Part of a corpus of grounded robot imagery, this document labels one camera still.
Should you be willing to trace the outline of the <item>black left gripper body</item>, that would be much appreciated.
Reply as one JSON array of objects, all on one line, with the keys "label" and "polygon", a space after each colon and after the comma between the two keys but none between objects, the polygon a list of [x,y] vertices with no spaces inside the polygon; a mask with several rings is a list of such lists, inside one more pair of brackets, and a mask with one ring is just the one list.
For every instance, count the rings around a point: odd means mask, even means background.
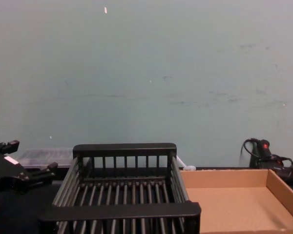
[{"label": "black left gripper body", "polygon": [[30,173],[15,159],[0,154],[0,192],[23,191],[30,179]]}]

